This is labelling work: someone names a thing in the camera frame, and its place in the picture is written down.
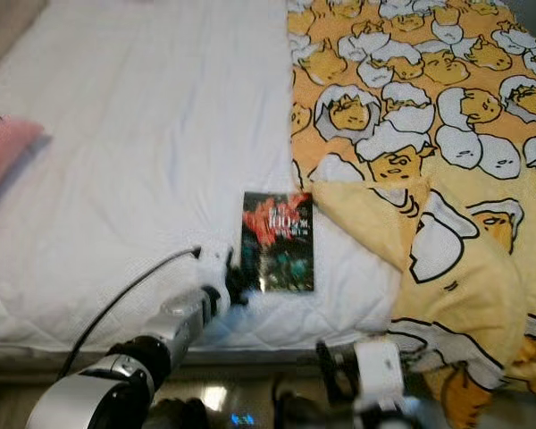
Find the cartoon egg print blanket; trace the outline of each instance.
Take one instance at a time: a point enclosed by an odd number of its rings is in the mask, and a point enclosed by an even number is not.
[[[287,4],[298,186],[401,270],[389,335],[474,427],[536,393],[536,38],[498,0]]]

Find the white bed sheet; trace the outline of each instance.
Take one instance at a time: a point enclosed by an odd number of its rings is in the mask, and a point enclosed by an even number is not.
[[[52,136],[0,189],[0,356],[67,350],[161,257],[238,247],[245,189],[294,189],[283,0],[50,3],[0,64],[0,113]],[[399,274],[317,211],[314,225],[315,293],[254,295],[197,349],[310,349],[385,327]],[[85,349],[137,333],[195,281],[189,261],[169,267]]]

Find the book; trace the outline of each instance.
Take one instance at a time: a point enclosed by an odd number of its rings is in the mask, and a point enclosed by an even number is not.
[[[314,290],[312,195],[246,192],[241,267],[262,292]]]

